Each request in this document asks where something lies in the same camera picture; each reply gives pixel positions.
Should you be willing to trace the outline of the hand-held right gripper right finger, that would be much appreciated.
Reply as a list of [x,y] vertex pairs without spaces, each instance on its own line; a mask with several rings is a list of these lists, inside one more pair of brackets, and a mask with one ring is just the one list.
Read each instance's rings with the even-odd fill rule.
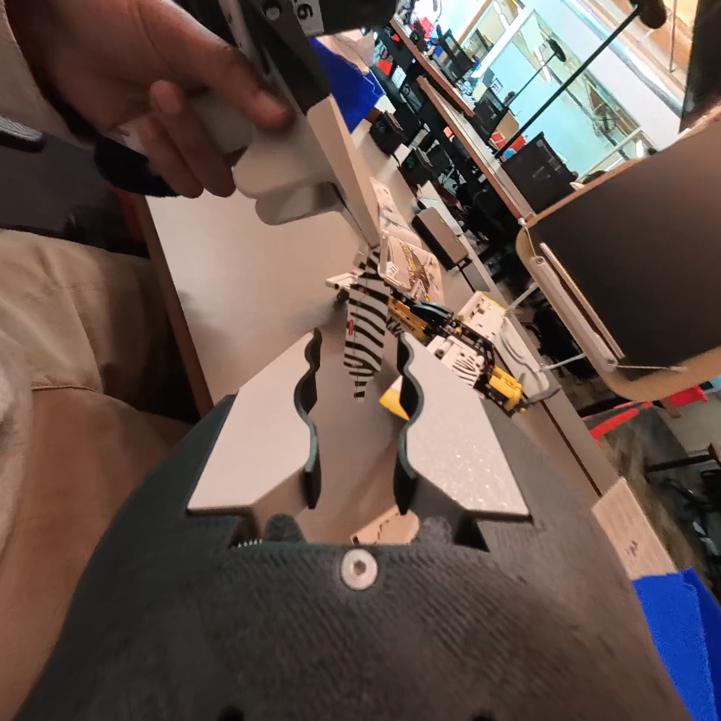
[[489,404],[416,338],[398,340],[401,428],[394,500],[418,518],[531,518]]

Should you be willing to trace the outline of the black battery charger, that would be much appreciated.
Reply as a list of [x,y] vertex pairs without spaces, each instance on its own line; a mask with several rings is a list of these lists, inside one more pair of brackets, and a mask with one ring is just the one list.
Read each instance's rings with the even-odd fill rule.
[[395,114],[388,111],[378,113],[369,129],[369,136],[386,157],[394,156],[406,144],[403,128]]
[[413,193],[417,193],[418,188],[432,181],[436,176],[427,154],[419,148],[410,149],[400,163],[399,171]]

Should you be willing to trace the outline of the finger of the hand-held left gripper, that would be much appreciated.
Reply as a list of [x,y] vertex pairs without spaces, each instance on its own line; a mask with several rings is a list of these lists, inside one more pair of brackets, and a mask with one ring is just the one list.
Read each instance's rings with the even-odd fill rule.
[[371,174],[364,158],[357,152],[335,99],[325,98],[311,107],[307,121],[360,237],[368,248],[377,248],[382,232]]
[[342,139],[341,114],[301,116],[280,134],[253,128],[233,170],[236,188],[255,202],[257,216],[269,226],[342,213],[338,178],[327,152]]

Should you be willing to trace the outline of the dark panel with white rail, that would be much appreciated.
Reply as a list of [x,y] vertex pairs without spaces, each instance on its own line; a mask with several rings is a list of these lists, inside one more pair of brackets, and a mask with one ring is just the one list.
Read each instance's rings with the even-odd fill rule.
[[719,108],[523,225],[516,252],[610,390],[655,401],[720,370]]

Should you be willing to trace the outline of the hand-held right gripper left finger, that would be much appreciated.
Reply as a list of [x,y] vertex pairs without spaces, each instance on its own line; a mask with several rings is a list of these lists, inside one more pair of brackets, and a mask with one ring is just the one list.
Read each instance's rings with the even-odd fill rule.
[[193,515],[270,518],[317,507],[317,402],[322,338],[315,328],[245,383],[190,496]]

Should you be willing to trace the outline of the instruction booklet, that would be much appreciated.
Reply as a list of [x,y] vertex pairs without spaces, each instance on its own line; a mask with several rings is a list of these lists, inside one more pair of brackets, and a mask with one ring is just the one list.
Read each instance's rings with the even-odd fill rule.
[[378,203],[380,245],[378,272],[392,289],[413,302],[445,304],[442,269],[437,257],[421,247],[419,236],[405,222],[390,189],[371,178]]

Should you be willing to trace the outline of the khaki pants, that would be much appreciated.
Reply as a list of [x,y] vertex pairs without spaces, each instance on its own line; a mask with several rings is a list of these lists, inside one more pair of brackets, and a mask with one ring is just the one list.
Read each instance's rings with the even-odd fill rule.
[[2,231],[1,333],[32,398],[20,506],[1,564],[1,714],[13,719],[56,643],[97,542],[189,429],[147,259]]

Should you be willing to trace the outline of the dark flat box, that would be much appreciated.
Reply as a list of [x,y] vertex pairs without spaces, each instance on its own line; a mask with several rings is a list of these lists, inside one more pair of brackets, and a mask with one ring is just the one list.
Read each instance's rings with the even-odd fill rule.
[[470,263],[469,251],[444,216],[435,207],[425,208],[411,220],[412,228],[445,270],[463,269]]

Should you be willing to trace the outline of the person's left forearm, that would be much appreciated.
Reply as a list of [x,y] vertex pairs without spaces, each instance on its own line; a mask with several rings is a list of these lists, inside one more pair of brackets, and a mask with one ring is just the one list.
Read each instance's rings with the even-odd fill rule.
[[1,116],[79,146],[28,65],[1,1]]

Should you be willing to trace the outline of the person's left hand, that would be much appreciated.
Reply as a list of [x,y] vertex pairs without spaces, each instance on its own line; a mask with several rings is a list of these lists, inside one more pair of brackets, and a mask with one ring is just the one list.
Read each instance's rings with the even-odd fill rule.
[[257,128],[284,131],[293,111],[245,57],[173,2],[7,2],[30,68],[104,135],[128,123],[172,191],[235,191],[229,161],[189,95],[212,91]]

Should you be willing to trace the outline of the lego airplane model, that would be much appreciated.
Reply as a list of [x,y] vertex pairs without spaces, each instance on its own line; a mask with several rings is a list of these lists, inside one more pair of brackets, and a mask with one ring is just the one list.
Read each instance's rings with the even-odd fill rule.
[[[371,250],[358,253],[352,270],[326,279],[325,285],[337,293],[338,303],[345,303],[347,307],[348,289],[360,275],[361,264]],[[524,398],[520,382],[502,369],[494,347],[466,329],[457,313],[445,304],[413,302],[389,287],[388,309],[384,352],[389,338],[398,339],[407,333],[467,386],[508,416],[524,413],[531,405],[531,401]]]

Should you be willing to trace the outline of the blue plastic bin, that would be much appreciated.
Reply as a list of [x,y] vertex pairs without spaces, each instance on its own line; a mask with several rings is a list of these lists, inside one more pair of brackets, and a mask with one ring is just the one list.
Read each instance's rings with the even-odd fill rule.
[[695,570],[632,582],[656,650],[695,720],[720,719],[720,608]]
[[317,39],[309,39],[309,43],[328,81],[347,130],[352,133],[385,95],[383,88],[371,72],[362,72]]

